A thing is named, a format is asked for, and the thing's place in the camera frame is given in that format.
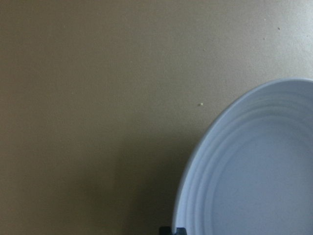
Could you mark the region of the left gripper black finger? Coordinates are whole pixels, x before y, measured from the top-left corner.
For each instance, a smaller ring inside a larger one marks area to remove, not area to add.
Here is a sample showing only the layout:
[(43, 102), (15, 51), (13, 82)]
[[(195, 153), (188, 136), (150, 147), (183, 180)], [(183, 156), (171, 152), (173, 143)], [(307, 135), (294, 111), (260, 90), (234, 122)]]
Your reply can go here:
[(185, 228), (175, 228), (172, 230), (171, 227), (160, 227), (159, 235), (187, 235)]

